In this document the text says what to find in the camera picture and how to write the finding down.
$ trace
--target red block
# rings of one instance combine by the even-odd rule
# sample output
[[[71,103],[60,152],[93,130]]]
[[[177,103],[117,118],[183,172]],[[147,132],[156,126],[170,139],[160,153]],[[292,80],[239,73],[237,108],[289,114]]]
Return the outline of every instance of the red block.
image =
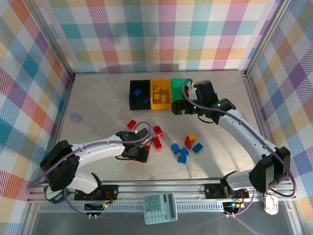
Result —
[[[128,124],[127,127],[131,130],[133,130],[136,126],[137,122],[135,120],[131,120]]]
[[[153,138],[153,143],[155,143],[156,149],[161,149],[162,148],[162,144],[160,142],[160,139],[157,136]]]
[[[189,136],[186,137],[185,145],[187,148],[191,149],[192,146],[191,146],[191,141],[190,141]]]
[[[154,128],[155,134],[160,137],[163,136],[163,131],[161,130],[161,128],[159,126],[155,126]]]
[[[145,145],[145,146],[143,146],[142,148],[145,148],[145,149],[147,149],[148,151],[150,151],[150,146],[147,146],[147,145]]]

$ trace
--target yellow block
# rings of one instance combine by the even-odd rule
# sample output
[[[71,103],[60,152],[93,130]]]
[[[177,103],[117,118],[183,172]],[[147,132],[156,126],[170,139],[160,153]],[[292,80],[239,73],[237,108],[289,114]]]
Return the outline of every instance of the yellow block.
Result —
[[[160,94],[154,94],[153,100],[154,101],[159,101],[160,100]]]
[[[162,103],[165,103],[165,102],[166,102],[166,95],[165,95],[165,94],[162,95],[161,102],[162,102]]]
[[[160,93],[161,92],[161,87],[157,87],[153,90],[153,93]]]
[[[195,133],[189,133],[189,134],[188,134],[188,137],[189,137],[189,139],[190,139],[191,142],[196,141],[196,135],[195,135]]]
[[[151,109],[171,109],[172,104],[171,80],[170,79],[150,80],[150,100],[151,100]]]

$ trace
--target blue block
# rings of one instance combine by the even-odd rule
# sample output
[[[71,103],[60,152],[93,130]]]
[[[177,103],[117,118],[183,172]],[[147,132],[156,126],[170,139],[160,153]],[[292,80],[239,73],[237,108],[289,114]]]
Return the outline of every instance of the blue block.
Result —
[[[199,153],[201,149],[203,149],[203,146],[200,143],[197,143],[196,146],[192,148],[195,153]]]
[[[174,154],[178,153],[179,152],[179,146],[178,144],[174,143],[171,145],[171,150]]]
[[[189,152],[188,152],[188,150],[187,150],[186,148],[182,148],[182,149],[180,150],[180,153],[181,153],[184,157],[186,157],[186,156],[189,155]]]
[[[134,94],[135,94],[135,96],[137,96],[137,97],[140,96],[141,93],[142,93],[142,91],[141,91],[141,89],[139,89],[139,88],[134,91]]]
[[[177,162],[186,164],[187,158],[184,156],[179,156]]]

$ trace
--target plaid fabric backdrop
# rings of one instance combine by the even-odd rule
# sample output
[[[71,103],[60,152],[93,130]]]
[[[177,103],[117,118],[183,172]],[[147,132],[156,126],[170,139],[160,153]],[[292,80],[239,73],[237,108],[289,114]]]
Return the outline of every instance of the plaid fabric backdrop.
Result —
[[[313,231],[313,1],[293,0],[251,82],[270,136],[292,154],[298,202]]]
[[[22,0],[0,6],[0,235],[15,235],[69,79]]]
[[[36,0],[76,72],[238,69],[279,1]]]

